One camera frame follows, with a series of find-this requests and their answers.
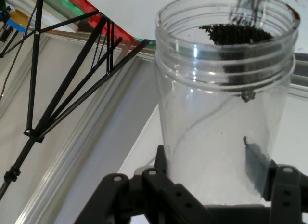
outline screw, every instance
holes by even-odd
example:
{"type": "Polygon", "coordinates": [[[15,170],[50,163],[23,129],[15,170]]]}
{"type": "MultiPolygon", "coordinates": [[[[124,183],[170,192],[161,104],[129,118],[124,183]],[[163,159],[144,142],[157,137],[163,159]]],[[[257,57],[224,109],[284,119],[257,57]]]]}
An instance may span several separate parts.
{"type": "Polygon", "coordinates": [[[156,171],[155,171],[155,170],[150,170],[150,171],[149,171],[149,174],[150,174],[150,175],[155,175],[155,174],[156,174],[156,171]]]}
{"type": "Polygon", "coordinates": [[[293,170],[289,167],[285,167],[282,171],[287,173],[293,173],[293,170]]]}
{"type": "Polygon", "coordinates": [[[115,181],[115,182],[119,182],[119,181],[121,181],[121,180],[122,180],[122,177],[120,177],[120,176],[114,177],[114,181],[115,181]]]}

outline yellow object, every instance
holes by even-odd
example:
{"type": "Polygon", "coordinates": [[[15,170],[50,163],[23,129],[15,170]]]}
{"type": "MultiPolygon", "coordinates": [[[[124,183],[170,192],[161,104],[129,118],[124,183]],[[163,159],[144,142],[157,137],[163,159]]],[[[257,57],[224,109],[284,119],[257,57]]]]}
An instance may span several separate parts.
{"type": "Polygon", "coordinates": [[[23,27],[27,27],[29,20],[24,13],[18,10],[10,11],[10,16],[11,16],[10,19],[12,19],[14,22],[18,23],[23,27]]]}

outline white wall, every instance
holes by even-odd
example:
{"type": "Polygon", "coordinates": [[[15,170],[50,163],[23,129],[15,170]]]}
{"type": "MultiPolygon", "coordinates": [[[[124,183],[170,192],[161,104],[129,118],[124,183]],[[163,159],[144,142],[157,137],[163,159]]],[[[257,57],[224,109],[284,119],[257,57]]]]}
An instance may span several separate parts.
{"type": "Polygon", "coordinates": [[[117,172],[158,102],[153,62],[141,61],[127,92],[102,130],[55,223],[73,223],[102,178],[117,172]]]}
{"type": "MultiPolygon", "coordinates": [[[[175,0],[88,0],[115,23],[134,37],[155,39],[155,16],[168,3],[175,0]]],[[[299,37],[295,51],[308,53],[308,0],[281,0],[293,7],[301,16],[299,37]]]]}
{"type": "MultiPolygon", "coordinates": [[[[18,65],[22,63],[23,56],[31,45],[24,44],[21,50],[20,61],[16,63],[12,75],[18,69],[18,65]]],[[[55,39],[50,39],[42,50],[38,59],[38,75],[36,84],[36,97],[34,106],[35,126],[41,117],[43,111],[51,100],[52,96],[59,87],[62,79],[70,69],[75,58],[82,49],[82,45],[63,42],[55,39]]],[[[89,71],[94,48],[90,51],[88,57],[73,80],[72,85],[64,95],[66,97],[74,86],[83,78],[89,71]]],[[[80,96],[89,88],[98,77],[103,76],[105,68],[102,66],[95,76],[88,81],[85,88],[82,89],[77,96],[80,96]]],[[[6,72],[1,72],[1,81],[5,77],[6,72]]],[[[10,78],[10,82],[14,83],[14,77],[10,78]]],[[[4,115],[0,119],[0,176],[14,164],[22,147],[27,141],[27,137],[23,135],[26,128],[26,114],[29,93],[30,75],[28,75],[19,88],[17,94],[11,101],[4,115]]],[[[53,131],[51,131],[43,141],[36,143],[30,151],[27,159],[21,167],[21,174],[16,182],[12,182],[7,193],[0,202],[0,219],[3,224],[13,224],[23,210],[25,204],[35,191],[37,185],[41,181],[44,173],[54,160],[59,150],[70,137],[73,128],[79,122],[82,114],[87,109],[90,102],[89,98],[72,114],[70,114],[63,122],[61,122],[53,131]]]]}

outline clear plastic jar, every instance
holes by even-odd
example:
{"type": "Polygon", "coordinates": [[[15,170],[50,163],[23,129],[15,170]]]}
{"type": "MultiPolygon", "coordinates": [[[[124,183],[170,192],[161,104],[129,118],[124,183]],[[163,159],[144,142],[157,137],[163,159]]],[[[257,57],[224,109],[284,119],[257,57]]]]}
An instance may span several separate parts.
{"type": "Polygon", "coordinates": [[[156,18],[167,173],[203,204],[260,202],[295,65],[299,16],[283,2],[260,1],[268,41],[218,46],[199,29],[249,18],[237,1],[178,0],[156,18]]]}

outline black granular material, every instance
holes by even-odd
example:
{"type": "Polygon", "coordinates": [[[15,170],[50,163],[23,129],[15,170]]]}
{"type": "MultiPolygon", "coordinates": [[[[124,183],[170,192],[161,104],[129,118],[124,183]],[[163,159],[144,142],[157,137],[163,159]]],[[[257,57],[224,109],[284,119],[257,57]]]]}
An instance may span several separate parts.
{"type": "MultiPolygon", "coordinates": [[[[264,40],[269,40],[273,36],[265,32],[261,28],[255,28],[254,26],[243,26],[235,24],[217,24],[212,26],[201,26],[199,29],[205,29],[211,40],[215,45],[234,45],[245,43],[256,43],[264,40]]],[[[224,67],[226,73],[232,73],[234,68],[224,67]]],[[[244,66],[240,66],[237,72],[245,72],[244,66]]],[[[245,84],[247,82],[247,76],[237,77],[238,84],[245,84]]],[[[255,98],[256,93],[253,90],[243,90],[241,92],[242,100],[247,103],[255,98]]]]}
{"type": "Polygon", "coordinates": [[[199,29],[205,29],[215,45],[234,45],[255,43],[269,40],[273,36],[261,28],[254,26],[243,26],[235,24],[219,24],[212,26],[201,26],[199,29]]]}

